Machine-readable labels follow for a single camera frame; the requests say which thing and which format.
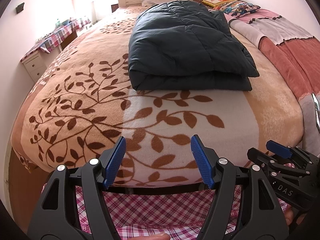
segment pillow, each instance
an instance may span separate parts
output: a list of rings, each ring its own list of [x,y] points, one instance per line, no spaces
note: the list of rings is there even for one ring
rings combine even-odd
[[[165,2],[172,2],[174,0],[142,0],[141,6],[147,7],[147,6],[154,6],[156,4],[162,4]]]
[[[234,2],[236,0],[203,0],[202,3],[209,5],[212,8],[215,8],[217,6],[221,6],[226,3]]]
[[[214,10],[219,10],[235,18],[240,18],[247,14],[255,13],[260,8],[261,7],[258,5],[245,1],[234,1],[217,6]]]

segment cartoon pillowcase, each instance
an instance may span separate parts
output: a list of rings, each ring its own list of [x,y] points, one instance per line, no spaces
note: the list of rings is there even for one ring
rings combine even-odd
[[[255,13],[261,7],[252,3],[237,0],[203,0],[202,3],[214,10],[219,10],[235,18]]]

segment folded comforter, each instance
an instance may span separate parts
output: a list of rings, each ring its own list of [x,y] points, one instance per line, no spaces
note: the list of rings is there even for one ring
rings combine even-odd
[[[193,1],[156,5],[137,18],[129,41],[135,90],[252,90],[255,63],[224,14]]]

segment blue gripper pad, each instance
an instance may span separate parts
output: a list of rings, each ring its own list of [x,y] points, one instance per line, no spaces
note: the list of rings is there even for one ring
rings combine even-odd
[[[273,152],[274,154],[284,159],[291,158],[292,156],[292,153],[290,152],[290,149],[288,147],[283,146],[271,140],[267,141],[266,148],[268,151]]]
[[[108,187],[112,185],[113,182],[115,181],[115,178],[119,171],[119,167],[121,165],[126,148],[127,146],[126,146],[125,138],[122,138],[118,146],[114,150],[113,155],[110,158],[110,161],[108,162],[108,165],[106,166],[106,169],[105,169],[106,173],[103,181],[103,186],[105,187],[105,189],[108,189]]]
[[[213,188],[215,183],[212,178],[212,167],[195,136],[191,137],[191,151],[198,165],[203,182],[207,184],[209,188]]]

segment hand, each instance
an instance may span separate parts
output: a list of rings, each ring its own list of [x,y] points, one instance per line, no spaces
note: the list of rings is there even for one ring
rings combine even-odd
[[[170,236],[165,233],[160,233],[157,235],[151,235],[151,236],[136,236],[129,238],[128,240],[170,240]]]
[[[293,211],[291,209],[291,206],[288,204],[286,210],[284,211],[284,217],[285,217],[285,221],[287,222],[287,225],[289,226],[292,221],[293,221]],[[297,225],[299,225],[304,217],[306,216],[306,214],[302,214],[300,217],[298,217],[297,219]]]

